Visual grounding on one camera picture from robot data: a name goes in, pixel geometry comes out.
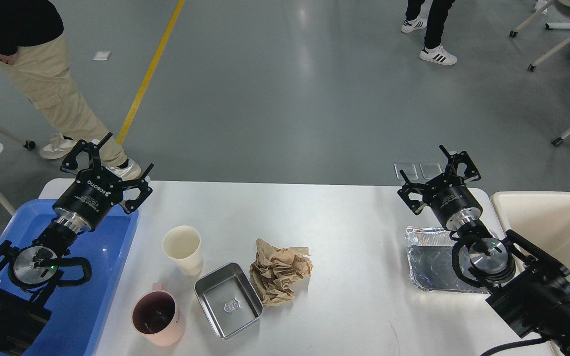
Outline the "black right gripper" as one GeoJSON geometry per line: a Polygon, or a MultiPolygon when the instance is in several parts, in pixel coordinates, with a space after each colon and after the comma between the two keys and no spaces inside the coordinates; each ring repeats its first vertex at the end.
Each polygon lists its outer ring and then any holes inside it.
{"type": "Polygon", "coordinates": [[[450,152],[443,145],[438,148],[448,159],[442,173],[446,185],[411,182],[404,171],[399,171],[404,183],[397,194],[414,215],[430,207],[443,228],[457,231],[482,216],[482,205],[466,187],[466,182],[481,180],[481,174],[468,152],[450,152]]]}

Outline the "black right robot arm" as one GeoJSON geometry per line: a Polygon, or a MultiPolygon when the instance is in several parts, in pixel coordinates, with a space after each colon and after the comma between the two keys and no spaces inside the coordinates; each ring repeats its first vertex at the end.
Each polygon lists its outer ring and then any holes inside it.
{"type": "Polygon", "coordinates": [[[398,196],[418,216],[429,207],[454,241],[452,269],[475,288],[486,288],[491,308],[520,337],[486,350],[486,356],[518,347],[552,342],[570,356],[570,270],[512,229],[494,237],[481,221],[483,207],[467,181],[481,179],[466,151],[439,149],[447,158],[444,171],[424,184],[403,170],[398,196]]]}

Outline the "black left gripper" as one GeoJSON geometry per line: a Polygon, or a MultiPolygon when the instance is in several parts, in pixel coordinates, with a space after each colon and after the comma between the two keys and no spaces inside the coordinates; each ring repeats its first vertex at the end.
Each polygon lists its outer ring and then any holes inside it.
{"type": "Polygon", "coordinates": [[[144,170],[139,164],[112,167],[112,171],[102,166],[100,151],[112,136],[113,133],[108,132],[97,143],[78,140],[63,158],[60,170],[76,175],[76,178],[57,199],[53,209],[55,222],[73,232],[95,231],[120,201],[124,213],[131,214],[152,194],[148,175],[154,164],[144,170]],[[77,158],[82,153],[88,156],[88,169],[80,171],[77,158]]]}

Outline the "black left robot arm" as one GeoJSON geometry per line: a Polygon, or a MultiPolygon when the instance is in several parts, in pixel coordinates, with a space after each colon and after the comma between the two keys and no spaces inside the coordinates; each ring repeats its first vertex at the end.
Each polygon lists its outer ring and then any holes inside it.
{"type": "Polygon", "coordinates": [[[29,246],[0,244],[0,352],[20,356],[49,322],[46,309],[57,287],[72,288],[92,278],[88,259],[71,257],[70,246],[87,231],[95,231],[111,208],[131,214],[151,195],[145,180],[149,165],[133,179],[123,179],[102,166],[100,142],[79,140],[65,156],[62,172],[75,175],[72,185],[55,201],[55,217],[29,246]]]}

